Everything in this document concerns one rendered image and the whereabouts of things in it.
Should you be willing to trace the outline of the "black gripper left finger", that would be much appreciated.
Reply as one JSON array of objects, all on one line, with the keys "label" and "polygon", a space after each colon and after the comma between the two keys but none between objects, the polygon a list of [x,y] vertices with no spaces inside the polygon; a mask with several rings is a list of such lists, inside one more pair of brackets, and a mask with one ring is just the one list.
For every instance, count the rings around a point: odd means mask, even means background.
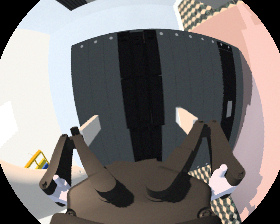
[{"label": "black gripper left finger", "polygon": [[98,194],[105,199],[118,196],[120,189],[115,178],[88,147],[100,130],[99,117],[95,115],[80,128],[71,127],[72,136],[60,136],[48,169],[39,183],[40,188],[59,206],[67,205],[66,196],[71,188],[73,149],[77,150],[84,170]]}]

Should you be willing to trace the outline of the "dark grey server rack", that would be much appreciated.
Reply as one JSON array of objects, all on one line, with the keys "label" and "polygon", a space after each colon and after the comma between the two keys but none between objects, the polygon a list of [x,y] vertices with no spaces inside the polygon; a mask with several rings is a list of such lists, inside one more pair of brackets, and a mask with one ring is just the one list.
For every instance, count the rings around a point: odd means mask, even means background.
[{"label": "dark grey server rack", "polygon": [[164,162],[187,136],[176,107],[205,123],[216,119],[233,150],[244,91],[239,48],[182,30],[125,31],[71,46],[78,121],[81,127],[98,115],[101,130],[89,149],[103,167],[155,157]]}]

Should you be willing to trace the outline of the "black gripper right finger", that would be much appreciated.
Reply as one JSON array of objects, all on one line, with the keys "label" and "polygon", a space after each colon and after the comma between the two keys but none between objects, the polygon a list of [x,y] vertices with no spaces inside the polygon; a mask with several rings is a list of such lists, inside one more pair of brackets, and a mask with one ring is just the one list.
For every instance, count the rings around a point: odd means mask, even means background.
[{"label": "black gripper right finger", "polygon": [[176,107],[176,122],[188,135],[180,147],[177,146],[164,163],[147,177],[147,194],[152,198],[163,198],[169,194],[182,172],[189,172],[202,143],[202,137],[207,137],[211,164],[211,201],[229,197],[246,172],[233,155],[218,121],[212,119],[205,123],[183,108]]}]

